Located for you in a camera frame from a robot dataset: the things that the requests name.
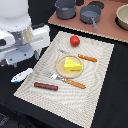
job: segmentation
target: plate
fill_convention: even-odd
[[[82,70],[77,70],[77,71],[65,71],[64,69],[64,64],[65,64],[65,59],[68,57],[69,59],[72,59],[73,61],[77,62],[78,64],[82,65]],[[56,63],[56,70],[57,72],[64,78],[75,78],[78,77],[82,71],[83,71],[83,63],[80,58],[74,55],[65,55],[61,57],[57,63]]]

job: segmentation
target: sausage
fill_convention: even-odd
[[[50,90],[54,90],[54,91],[58,90],[58,86],[43,84],[43,83],[37,83],[37,82],[34,83],[34,87],[46,88],[46,89],[50,89]]]

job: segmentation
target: wooden handle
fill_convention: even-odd
[[[78,88],[82,88],[82,89],[86,88],[85,85],[77,83],[77,82],[74,82],[74,81],[69,80],[69,79],[64,79],[64,82],[68,83],[68,84],[71,84],[71,85],[74,85],[74,86],[76,86]]]
[[[88,56],[83,56],[83,55],[80,55],[80,54],[78,54],[78,57],[81,58],[81,59],[97,62],[96,58],[92,58],[92,57],[88,57]]]
[[[37,82],[34,83],[34,87],[51,89],[51,90],[54,90],[54,91],[58,90],[58,86],[43,84],[43,83],[37,83]]]

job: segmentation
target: utensil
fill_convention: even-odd
[[[128,4],[119,7],[116,11],[118,22],[122,28],[128,30]]]
[[[69,52],[66,52],[66,51],[63,51],[61,49],[58,49],[60,52],[64,53],[64,54],[73,54],[73,55],[76,55],[78,56],[79,58],[81,59],[84,59],[84,60],[89,60],[89,61],[92,61],[92,62],[97,62],[97,59],[96,58],[92,58],[92,57],[88,57],[88,56],[84,56],[84,55],[80,55],[80,54],[75,54],[75,53],[69,53]]]
[[[100,20],[101,8],[94,5],[87,5],[80,10],[80,19],[87,24],[93,24],[94,29],[97,30],[98,27],[96,22]]]
[[[76,0],[57,0],[55,3],[57,17],[70,19],[76,13]]]
[[[58,86],[49,85],[49,84],[43,84],[43,83],[38,83],[38,82],[35,82],[34,83],[34,87],[51,89],[51,90],[54,90],[54,91],[57,91],[58,90]]]
[[[52,73],[50,73],[50,72],[45,73],[45,75],[46,75],[47,77],[51,78],[51,79],[54,79],[54,80],[61,80],[61,81],[65,82],[65,83],[67,83],[67,84],[74,85],[74,86],[76,86],[76,87],[78,87],[78,88],[81,88],[81,89],[86,88],[85,85],[83,85],[83,84],[80,84],[80,83],[78,83],[78,82],[74,82],[74,81],[69,80],[69,79],[66,79],[66,78],[58,77],[56,74],[52,74]]]

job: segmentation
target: placemat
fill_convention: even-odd
[[[70,51],[69,39],[72,35],[62,31],[56,35],[34,67],[34,72],[27,77],[14,96],[61,116],[79,126],[89,128],[91,127],[114,45],[79,36],[81,41],[80,47]],[[97,63],[83,60],[85,70],[80,77],[73,79],[85,84],[86,89],[79,89],[61,81],[51,80],[42,74],[43,71],[47,70],[57,73],[55,68],[53,68],[53,63],[63,55],[58,53],[57,48],[70,52],[80,52],[80,54],[84,50],[84,54],[98,59]],[[33,83],[35,81],[58,85],[59,89],[55,92],[34,88]]]
[[[93,24],[85,24],[80,20],[80,9],[83,6],[88,5],[92,0],[84,0],[82,6],[76,6],[76,16],[69,20],[62,20],[57,17],[56,11],[50,17],[48,22],[53,25],[113,39],[122,42],[128,42],[128,31],[120,28],[116,23],[116,11],[117,9],[127,3],[121,3],[116,1],[102,0],[104,8],[102,9],[100,20],[96,23],[98,30],[94,30]]]

